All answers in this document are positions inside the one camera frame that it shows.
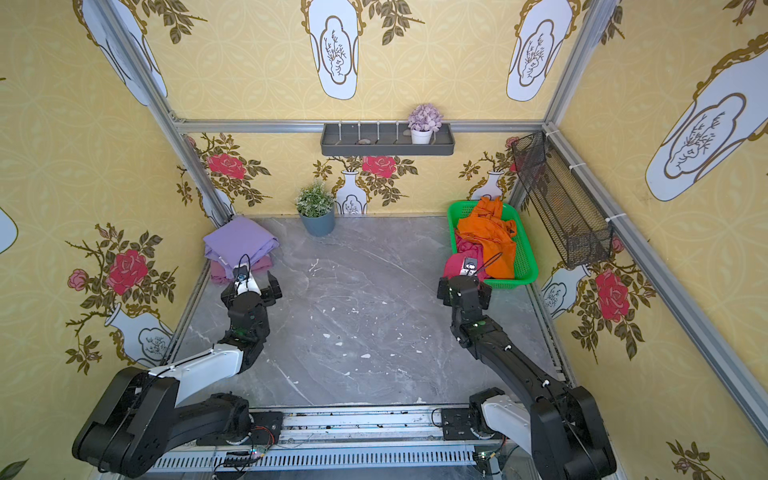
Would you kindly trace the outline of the purple t-shirt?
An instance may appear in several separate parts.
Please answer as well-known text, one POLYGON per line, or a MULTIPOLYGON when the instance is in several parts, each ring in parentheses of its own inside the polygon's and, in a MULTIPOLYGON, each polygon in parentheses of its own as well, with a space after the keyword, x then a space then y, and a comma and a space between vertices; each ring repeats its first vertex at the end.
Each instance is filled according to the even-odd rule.
POLYGON ((204 256, 220 265, 227 279, 233 279, 233 269, 246 260, 253 272, 273 266, 270 253, 279 246, 277 238, 264 227, 244 216, 236 216, 229 223, 203 238, 204 256))

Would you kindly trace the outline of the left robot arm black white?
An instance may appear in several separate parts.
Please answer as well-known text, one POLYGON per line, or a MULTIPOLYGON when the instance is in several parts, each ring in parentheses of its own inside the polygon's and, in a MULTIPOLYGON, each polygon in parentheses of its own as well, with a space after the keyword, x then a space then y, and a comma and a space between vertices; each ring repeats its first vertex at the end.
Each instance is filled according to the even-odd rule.
POLYGON ((209 349, 149 370, 119 371, 73 441, 73 457, 100 472, 137 478, 165 453, 191 441, 246 440, 253 429, 246 399, 217 393, 198 403, 185 401, 255 364, 270 334, 267 310, 282 297, 277 277, 269 274, 267 280, 260 287, 240 275, 227 286, 221 300, 230 324, 209 349))

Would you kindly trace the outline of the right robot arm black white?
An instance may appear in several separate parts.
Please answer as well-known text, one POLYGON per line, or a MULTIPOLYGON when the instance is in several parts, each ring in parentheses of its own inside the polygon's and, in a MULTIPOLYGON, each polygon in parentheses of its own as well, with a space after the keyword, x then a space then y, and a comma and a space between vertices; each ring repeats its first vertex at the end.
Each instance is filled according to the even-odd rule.
POLYGON ((517 398, 480 402, 486 428, 515 442, 533 459, 542 479, 603 479, 617 461, 598 405, 584 387, 547 374, 484 313, 492 288, 475 276, 442 277, 437 298, 452 308, 451 332, 459 345, 493 370, 517 398))

